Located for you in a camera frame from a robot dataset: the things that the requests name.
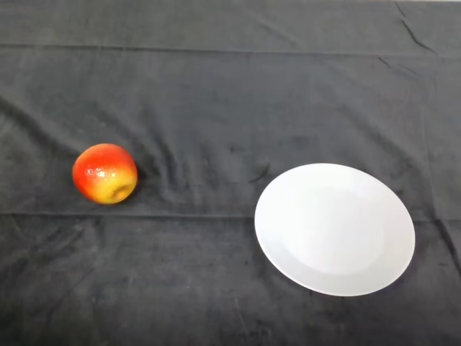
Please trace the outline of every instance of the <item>plate center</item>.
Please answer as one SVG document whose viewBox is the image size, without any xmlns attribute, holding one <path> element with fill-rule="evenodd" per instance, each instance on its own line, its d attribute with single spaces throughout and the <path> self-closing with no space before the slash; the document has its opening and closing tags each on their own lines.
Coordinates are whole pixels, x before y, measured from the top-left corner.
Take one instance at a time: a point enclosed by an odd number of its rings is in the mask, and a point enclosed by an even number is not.
<svg viewBox="0 0 461 346">
<path fill-rule="evenodd" d="M 304 265 L 350 275 L 382 253 L 382 216 L 376 204 L 339 187 L 311 189 L 293 202 L 284 243 Z"/>
</svg>

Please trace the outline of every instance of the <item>plate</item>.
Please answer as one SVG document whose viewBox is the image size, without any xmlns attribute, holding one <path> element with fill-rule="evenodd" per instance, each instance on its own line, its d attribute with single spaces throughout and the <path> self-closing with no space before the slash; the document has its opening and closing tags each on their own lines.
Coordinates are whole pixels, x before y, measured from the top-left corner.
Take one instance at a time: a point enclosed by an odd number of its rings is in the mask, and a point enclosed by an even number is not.
<svg viewBox="0 0 461 346">
<path fill-rule="evenodd" d="M 274 179 L 254 216 L 272 264 L 306 288 L 360 296 L 397 280 L 415 232 L 397 195 L 378 179 L 338 164 L 308 164 Z"/>
</svg>

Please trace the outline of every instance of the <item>red apple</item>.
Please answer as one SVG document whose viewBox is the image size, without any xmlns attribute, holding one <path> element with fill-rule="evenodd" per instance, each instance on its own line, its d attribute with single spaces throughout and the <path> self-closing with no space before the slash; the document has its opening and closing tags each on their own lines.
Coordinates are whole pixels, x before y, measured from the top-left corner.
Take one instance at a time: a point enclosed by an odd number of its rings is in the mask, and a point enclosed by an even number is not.
<svg viewBox="0 0 461 346">
<path fill-rule="evenodd" d="M 115 144 L 97 144 L 85 150 L 72 169 L 75 186 L 88 199 L 114 204 L 133 192 L 138 171 L 130 154 Z"/>
</svg>

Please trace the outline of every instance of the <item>apple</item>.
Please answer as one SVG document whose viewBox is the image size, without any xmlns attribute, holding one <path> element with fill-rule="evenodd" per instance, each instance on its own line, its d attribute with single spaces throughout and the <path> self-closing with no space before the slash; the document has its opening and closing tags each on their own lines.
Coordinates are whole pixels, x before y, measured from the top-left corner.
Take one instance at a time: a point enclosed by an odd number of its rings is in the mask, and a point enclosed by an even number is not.
<svg viewBox="0 0 461 346">
<path fill-rule="evenodd" d="M 88 199 L 115 204 L 133 192 L 138 170 L 124 148 L 102 143 L 89 147 L 77 158 L 72 177 L 77 189 Z"/>
</svg>

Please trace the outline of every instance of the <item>apple skin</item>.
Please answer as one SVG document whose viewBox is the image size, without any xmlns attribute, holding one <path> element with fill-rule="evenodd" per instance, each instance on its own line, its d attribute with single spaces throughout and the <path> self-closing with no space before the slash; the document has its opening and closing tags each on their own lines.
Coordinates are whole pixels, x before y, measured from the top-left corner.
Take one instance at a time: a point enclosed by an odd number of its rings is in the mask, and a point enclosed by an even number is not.
<svg viewBox="0 0 461 346">
<path fill-rule="evenodd" d="M 138 170 L 131 155 L 115 144 L 89 147 L 75 161 L 73 182 L 88 199 L 100 204 L 115 204 L 133 192 Z"/>
</svg>

